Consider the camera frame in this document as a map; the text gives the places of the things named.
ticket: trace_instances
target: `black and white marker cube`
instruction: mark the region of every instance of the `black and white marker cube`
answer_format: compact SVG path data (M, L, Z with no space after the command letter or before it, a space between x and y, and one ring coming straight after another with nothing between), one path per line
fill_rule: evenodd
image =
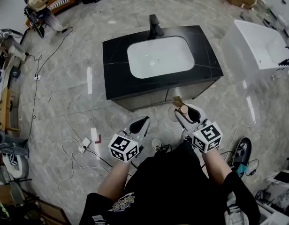
M220 145L223 133L216 122L192 133L192 145L206 153Z
M108 148L112 157L125 163L129 162L139 153L138 142L117 134L111 139Z

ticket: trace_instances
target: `gray cylinder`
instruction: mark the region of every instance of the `gray cylinder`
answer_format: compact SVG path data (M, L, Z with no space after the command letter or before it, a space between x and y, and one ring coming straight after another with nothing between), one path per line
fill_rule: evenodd
M21 144L25 141L25 139L20 138L20 137L12 137L7 134L5 134L1 129L0 129L0 144L2 143L17 143Z

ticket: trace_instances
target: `person wearing black cap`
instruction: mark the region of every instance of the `person wearing black cap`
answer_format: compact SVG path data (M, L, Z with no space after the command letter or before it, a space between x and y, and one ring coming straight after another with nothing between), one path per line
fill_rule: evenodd
M44 22L56 31L62 31L66 29L61 25L58 19L52 14L52 12L46 7L46 4L50 0L24 0L29 8L34 10L37 14L43 14L42 19Z

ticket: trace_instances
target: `wooden table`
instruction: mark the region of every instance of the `wooden table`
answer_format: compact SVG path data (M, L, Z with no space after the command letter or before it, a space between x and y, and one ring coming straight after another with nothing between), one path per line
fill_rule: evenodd
M14 92L5 87L3 89L1 98L0 98L0 123L2 124L2 130L10 131L20 131L20 129L10 127L10 107L11 107L11 97L12 93L21 94L20 92Z

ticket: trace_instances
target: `bathroom vanity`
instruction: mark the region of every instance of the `bathroom vanity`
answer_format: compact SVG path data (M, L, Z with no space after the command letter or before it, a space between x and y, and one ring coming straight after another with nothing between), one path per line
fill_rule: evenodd
M106 97L134 111L196 98L223 76L200 26L144 31L103 42Z

